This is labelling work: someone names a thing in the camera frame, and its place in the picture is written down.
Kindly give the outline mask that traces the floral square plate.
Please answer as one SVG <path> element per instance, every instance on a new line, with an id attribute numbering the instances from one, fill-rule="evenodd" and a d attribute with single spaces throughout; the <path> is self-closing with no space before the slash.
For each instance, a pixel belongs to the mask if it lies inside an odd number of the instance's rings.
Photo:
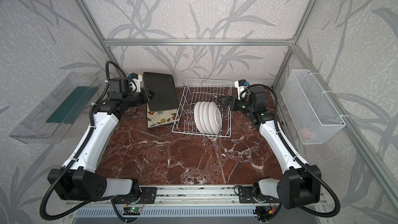
<path id="1" fill-rule="evenodd" d="M 166 126 L 173 126 L 174 122 L 157 122 L 157 123 L 150 123 L 148 122 L 148 130 L 159 128 L 159 127 L 166 127 Z"/>
<path id="2" fill-rule="evenodd" d="M 157 123 L 157 122 L 175 122 L 178 119 L 177 116 L 178 109 L 166 110 L 166 111 L 151 111 L 149 106 L 147 105 L 147 127 L 148 122 Z"/>

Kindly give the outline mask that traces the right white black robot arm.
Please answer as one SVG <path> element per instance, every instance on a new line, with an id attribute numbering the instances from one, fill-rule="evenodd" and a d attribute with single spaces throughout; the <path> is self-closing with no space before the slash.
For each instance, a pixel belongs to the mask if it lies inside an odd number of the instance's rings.
<path id="1" fill-rule="evenodd" d="M 282 170 L 281 179 L 265 178 L 254 184 L 254 197 L 277 198 L 286 209 L 304 207 L 320 200 L 321 183 L 316 176 L 321 174 L 317 166 L 305 169 L 300 162 L 306 160 L 295 150 L 283 133 L 277 112 L 266 107 L 265 85 L 250 86 L 245 80 L 235 82 L 237 96 L 222 96 L 218 99 L 223 108 L 244 113 L 265 138 Z"/>

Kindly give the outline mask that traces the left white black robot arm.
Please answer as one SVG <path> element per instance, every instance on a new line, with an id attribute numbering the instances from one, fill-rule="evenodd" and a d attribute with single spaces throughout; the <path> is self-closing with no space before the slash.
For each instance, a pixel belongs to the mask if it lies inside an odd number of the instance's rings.
<path id="1" fill-rule="evenodd" d="M 109 98 L 94 105 L 90 125 L 78 146 L 62 168 L 50 171 L 47 196 L 55 191 L 62 200 L 95 202 L 116 196 L 137 199 L 142 195 L 136 179 L 105 178 L 95 172 L 124 112 L 149 103 L 153 94 L 141 87 L 143 79 L 138 74 L 108 82 Z"/>

